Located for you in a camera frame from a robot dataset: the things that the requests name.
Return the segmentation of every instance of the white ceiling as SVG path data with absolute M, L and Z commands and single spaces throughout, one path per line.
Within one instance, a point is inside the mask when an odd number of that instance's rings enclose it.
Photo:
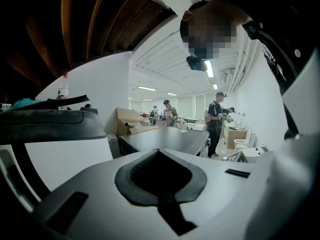
M 239 45 L 225 49 L 219 59 L 211 60 L 214 77 L 209 78 L 206 72 L 191 70 L 186 62 L 186 57 L 189 56 L 188 48 L 182 43 L 179 26 L 183 10 L 200 0 L 163 1 L 178 17 L 133 51 L 130 58 L 128 97 L 135 100 L 159 100 L 169 97 L 167 93 L 177 94 L 178 97 L 213 93 L 216 92 L 213 84 L 218 85 L 218 90 L 227 90 L 229 84 L 223 82 L 222 75 L 225 70 L 236 67 Z M 157 91 L 143 90 L 138 86 L 154 88 Z

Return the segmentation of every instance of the dark wooden ceiling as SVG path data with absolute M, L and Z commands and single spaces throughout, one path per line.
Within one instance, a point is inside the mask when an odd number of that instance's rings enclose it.
M 175 15 L 160 0 L 2 0 L 0 103 L 34 99 L 63 73 L 132 51 Z

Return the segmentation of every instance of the ceiling light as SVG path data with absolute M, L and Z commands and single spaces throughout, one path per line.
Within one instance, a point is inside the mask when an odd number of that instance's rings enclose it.
M 149 90 L 149 91 L 156 91 L 156 89 L 147 88 L 147 87 L 142 87 L 142 86 L 138 86 L 138 88 L 140 88 L 140 89 L 145 89 L 145 90 Z
M 207 74 L 208 77 L 213 78 L 214 77 L 214 71 L 212 70 L 212 65 L 211 65 L 211 61 L 210 60 L 206 60 L 204 62 L 206 64 L 206 68 L 207 68 Z

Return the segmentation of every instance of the trash can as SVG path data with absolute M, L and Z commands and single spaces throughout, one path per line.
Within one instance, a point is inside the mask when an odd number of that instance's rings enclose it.
M 109 133 L 106 135 L 113 159 L 122 157 L 119 149 L 119 142 L 116 135 Z

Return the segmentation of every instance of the pipe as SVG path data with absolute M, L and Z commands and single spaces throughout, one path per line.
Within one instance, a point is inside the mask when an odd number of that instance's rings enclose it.
M 244 80 L 247 78 L 248 72 L 251 70 L 251 63 L 254 60 L 254 57 L 255 57 L 255 54 L 256 54 L 256 51 L 257 51 L 257 47 L 258 47 L 258 43 L 259 43 L 258 40 L 256 40 L 255 43 L 254 43 L 254 47 L 253 47 L 253 51 L 252 51 L 252 57 L 250 59 L 249 65 L 246 68 L 246 71 L 244 72 L 243 78 L 241 79 L 241 81 L 240 81 L 239 85 L 237 86 L 237 88 L 235 89 L 235 91 L 237 91 L 238 88 L 242 85 Z
M 251 47 L 251 42 L 252 42 L 251 39 L 248 38 L 248 42 L 247 42 L 246 49 L 245 49 L 245 52 L 244 52 L 244 59 L 242 60 L 242 65 L 240 67 L 240 71 L 239 71 L 238 75 L 236 76 L 234 85 L 231 87 L 231 91 L 233 91 L 235 89 L 236 84 L 238 83 L 240 77 L 243 75 L 243 71 L 244 71 L 244 68 L 246 66 L 246 63 L 247 63 L 247 60 L 248 60 L 248 57 L 249 57 L 249 50 L 250 50 L 250 47 Z
M 238 52 L 238 60 L 236 62 L 236 67 L 235 67 L 235 71 L 233 74 L 233 78 L 230 84 L 230 88 L 229 88 L 229 92 L 231 90 L 231 87 L 233 86 L 235 79 L 236 79 L 236 75 L 238 73 L 239 67 L 240 67 L 240 62 L 241 62 L 241 58 L 242 58 L 242 53 L 244 51 L 244 46 L 245 46 L 245 39 L 247 37 L 247 35 L 245 35 L 245 30 L 243 28 L 241 28 L 241 30 L 239 31 L 241 33 L 240 35 L 240 44 L 239 44 L 239 52 Z

